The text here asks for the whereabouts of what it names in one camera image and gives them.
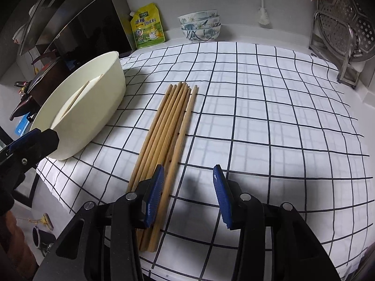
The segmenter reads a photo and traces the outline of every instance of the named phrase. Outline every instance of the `wooden stick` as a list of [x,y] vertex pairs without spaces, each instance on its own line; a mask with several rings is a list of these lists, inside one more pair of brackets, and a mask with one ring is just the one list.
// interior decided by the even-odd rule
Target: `wooden stick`
[[[176,145],[178,132],[179,132],[181,124],[182,124],[185,109],[186,109],[186,106],[188,105],[189,96],[190,96],[190,88],[187,85],[185,85],[183,94],[180,98],[177,109],[176,109],[176,111],[173,115],[171,124],[170,124],[170,126],[164,127],[163,134],[165,134],[164,131],[167,131],[166,134],[165,134],[165,139],[164,139],[164,141],[162,139],[160,139],[159,144],[156,148],[156,154],[157,153],[160,153],[160,154],[159,154],[159,156],[155,155],[153,161],[151,162],[151,166],[149,168],[149,173],[147,174],[146,178],[149,178],[149,177],[152,176],[153,170],[156,168],[156,166],[158,164],[163,164],[163,162],[166,160],[166,156],[168,156],[167,155],[168,149],[171,149],[171,153],[173,153],[174,146]],[[148,249],[151,233],[152,233],[152,228],[148,228],[148,229],[143,231],[143,235],[142,235],[141,240],[140,240],[139,237],[137,237],[138,246],[139,246],[140,251],[146,251]]]
[[88,82],[86,82],[80,89],[79,89],[79,92],[75,95],[73,101],[68,105],[68,107],[66,108],[65,112],[63,113],[63,115],[60,117],[63,118],[65,116],[66,113],[68,113],[68,111],[70,110],[70,108],[72,107],[72,105],[75,103],[75,101],[77,100],[77,98],[79,97],[79,95],[83,92],[83,90],[85,89],[85,87],[87,87],[87,85],[90,83],[90,80]]
[[187,89],[187,96],[185,98],[184,105],[182,106],[182,113],[180,113],[179,120],[177,121],[177,125],[176,125],[176,127],[173,131],[173,137],[172,137],[172,140],[171,140],[171,144],[169,145],[168,152],[166,154],[166,157],[165,157],[165,160],[164,160],[164,163],[163,163],[164,176],[166,176],[168,174],[169,165],[170,165],[171,160],[172,160],[174,148],[176,147],[177,138],[179,136],[179,131],[181,130],[182,121],[184,119],[186,108],[188,107],[190,93],[191,93],[191,88]]
[[182,96],[182,93],[183,93],[184,88],[182,88],[181,86],[182,86],[182,83],[179,83],[177,85],[176,91],[174,92],[173,97],[172,97],[171,101],[169,102],[168,108],[167,108],[166,113],[163,117],[163,120],[160,124],[160,128],[159,128],[159,130],[156,134],[156,137],[155,137],[155,140],[152,144],[151,150],[149,152],[146,164],[145,164],[145,166],[143,168],[143,171],[142,171],[142,174],[140,176],[140,181],[143,181],[143,180],[147,179],[147,175],[149,174],[151,163],[154,160],[154,157],[159,155],[159,154],[155,155],[155,150],[158,147],[160,139],[162,141],[164,141],[164,139],[165,139],[165,134],[166,134],[166,131],[167,131],[167,130],[165,130],[165,128],[170,125],[170,123],[172,121],[172,118],[173,118],[173,115],[174,115],[174,112],[177,109],[177,106],[179,104],[179,100],[180,100],[180,98]]
[[185,102],[185,98],[188,93],[188,88],[189,88],[188,85],[185,84],[182,90],[183,91],[182,96],[179,98],[179,102],[177,102],[176,110],[174,111],[173,114],[171,113],[170,117],[168,118],[166,126],[164,127],[163,132],[162,132],[162,137],[164,136],[164,138],[160,138],[159,144],[156,147],[155,155],[151,162],[149,172],[146,178],[151,177],[154,174],[154,170],[156,166],[158,164],[162,164],[163,161],[165,160],[165,156],[166,156],[166,153],[169,148],[169,144],[172,139],[174,128],[176,127],[177,120],[179,119],[179,116],[181,113],[181,108]]
[[189,121],[190,121],[190,115],[194,106],[197,92],[198,92],[198,87],[195,86],[193,90],[193,94],[189,101],[189,105],[187,106],[187,111],[186,111],[184,120],[182,122],[179,137],[177,138],[176,148],[174,150],[173,157],[172,157],[172,163],[169,167],[168,175],[164,181],[163,194],[159,203],[159,207],[157,209],[156,220],[154,223],[154,227],[152,230],[151,239],[149,243],[149,251],[151,252],[156,251],[156,248],[159,243],[160,229],[162,228],[164,224],[164,220],[165,220],[165,216],[166,216],[166,212],[168,208],[169,194],[170,194],[170,190],[173,184],[173,179],[177,170],[177,163],[181,156],[181,149],[182,149],[183,141],[185,138],[185,133],[188,128]]
[[[149,155],[147,157],[146,164],[145,164],[145,166],[142,170],[142,174],[139,177],[139,181],[144,181],[144,180],[152,177],[152,175],[154,173],[154,169],[156,167],[156,161],[157,161],[157,158],[158,158],[157,153],[159,153],[159,152],[156,152],[156,149],[159,149],[160,148],[159,144],[162,144],[164,142],[165,135],[168,131],[168,128],[171,126],[171,121],[172,121],[173,116],[176,112],[177,106],[179,105],[179,102],[180,102],[181,96],[184,92],[185,86],[187,86],[187,84],[182,83],[182,82],[179,82],[179,84],[177,85],[177,88],[176,88],[176,90],[173,94],[173,97],[168,104],[168,108],[167,108],[166,113],[165,113],[165,115],[162,119],[159,130],[156,133],[155,140],[152,144],[151,150],[150,150]],[[138,248],[139,248],[140,251],[142,251],[141,242],[142,242],[142,237],[143,237],[143,230],[139,229],[137,231],[136,235],[137,235]]]
[[137,185],[139,183],[139,180],[141,178],[141,175],[142,175],[142,172],[144,170],[144,167],[145,167],[145,165],[147,163],[147,160],[149,159],[149,153],[150,153],[150,150],[151,150],[151,148],[152,148],[152,146],[154,144],[154,140],[155,140],[156,135],[157,135],[157,133],[159,131],[160,125],[162,123],[162,120],[164,119],[165,115],[167,114],[167,110],[168,110],[169,105],[171,104],[171,102],[173,103],[173,101],[175,100],[174,99],[174,95],[175,95],[177,89],[178,89],[178,86],[176,86],[176,85],[174,85],[172,87],[172,91],[171,91],[170,95],[168,96],[168,99],[167,99],[167,101],[166,101],[166,103],[164,105],[162,113],[160,114],[159,119],[157,120],[155,129],[152,132],[149,144],[147,145],[147,148],[146,148],[146,151],[145,151],[145,153],[143,155],[143,158],[142,158],[141,164],[139,166],[139,169],[138,169],[137,173],[135,174],[135,179],[134,179],[133,187],[131,187],[131,191],[135,191],[135,189],[136,189],[136,187],[137,187]]
[[164,98],[163,98],[162,102],[160,103],[159,108],[156,111],[154,120],[152,121],[152,124],[151,124],[151,126],[149,128],[149,132],[147,133],[146,139],[143,142],[142,149],[141,149],[141,151],[140,151],[140,153],[138,155],[138,159],[137,159],[137,162],[136,162],[136,164],[134,166],[133,173],[132,173],[132,175],[130,177],[129,184],[127,185],[126,192],[130,192],[132,190],[132,188],[133,188],[134,180],[135,180],[137,172],[139,170],[139,166],[141,165],[143,156],[144,156],[144,154],[146,152],[147,145],[149,144],[151,136],[152,136],[152,134],[154,132],[154,129],[155,129],[156,124],[157,124],[157,122],[159,120],[159,117],[160,117],[160,115],[161,115],[161,113],[162,113],[162,111],[164,109],[164,106],[165,106],[166,102],[168,101],[168,97],[169,97],[171,91],[172,91],[172,85],[169,85],[169,87],[166,90],[166,93],[164,95]]

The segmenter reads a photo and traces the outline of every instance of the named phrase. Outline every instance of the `blue floral bowl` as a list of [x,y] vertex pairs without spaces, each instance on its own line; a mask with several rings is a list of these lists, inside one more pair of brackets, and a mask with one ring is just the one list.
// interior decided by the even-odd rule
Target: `blue floral bowl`
[[214,18],[218,16],[218,11],[216,9],[213,10],[204,10],[198,11],[196,13],[191,13],[187,15],[183,15],[179,17],[179,21],[181,24],[196,22],[200,20],[205,20],[209,18]]
[[201,30],[203,28],[211,28],[220,25],[220,17],[208,18],[196,22],[181,24],[181,29],[185,31]]
[[186,39],[193,42],[207,42],[215,40],[220,34],[221,24],[202,30],[182,30]]

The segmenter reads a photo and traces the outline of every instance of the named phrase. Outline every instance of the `power cord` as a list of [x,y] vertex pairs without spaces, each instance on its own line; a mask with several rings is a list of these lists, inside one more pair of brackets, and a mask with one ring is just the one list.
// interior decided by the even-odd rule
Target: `power cord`
[[[33,62],[33,56],[31,56],[31,53],[30,51],[28,51],[28,53],[30,54],[30,57],[31,57],[31,62]],[[36,72],[35,72],[35,65],[33,64],[33,68],[34,68],[34,75],[36,75]]]

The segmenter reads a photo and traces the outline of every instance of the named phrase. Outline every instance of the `plaid tablecloth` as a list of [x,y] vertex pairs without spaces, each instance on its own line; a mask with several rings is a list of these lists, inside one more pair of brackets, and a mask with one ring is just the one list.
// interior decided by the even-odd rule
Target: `plaid tablecloth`
[[262,202],[291,202],[340,276],[359,261],[374,240],[374,180],[334,65],[235,42],[162,48],[121,64],[126,94],[108,124],[73,157],[38,166],[71,215],[88,200],[123,195],[164,92],[186,81],[199,92],[161,243],[157,252],[141,253],[144,272],[157,280],[231,279],[239,231],[222,222],[212,183],[216,164]]

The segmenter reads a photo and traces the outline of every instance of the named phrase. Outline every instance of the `ceramic bowl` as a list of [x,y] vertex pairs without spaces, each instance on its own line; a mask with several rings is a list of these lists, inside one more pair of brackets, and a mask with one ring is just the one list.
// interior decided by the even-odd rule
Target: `ceramic bowl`
[[187,15],[183,15],[179,17],[179,21],[181,24],[186,24],[190,22],[196,22],[204,19],[214,18],[218,16],[218,11],[216,9],[213,10],[204,10],[198,11],[196,13],[191,13]]
[[181,29],[185,31],[201,30],[203,28],[211,28],[220,25],[220,17],[208,18],[196,22],[181,24]]
[[106,125],[121,103],[125,88],[119,53],[98,56],[55,89],[37,114],[31,130],[55,130],[60,142],[49,157],[67,159],[83,149]]
[[220,34],[221,25],[205,28],[202,30],[190,30],[185,31],[182,30],[186,39],[193,41],[193,42],[207,42],[215,40]]

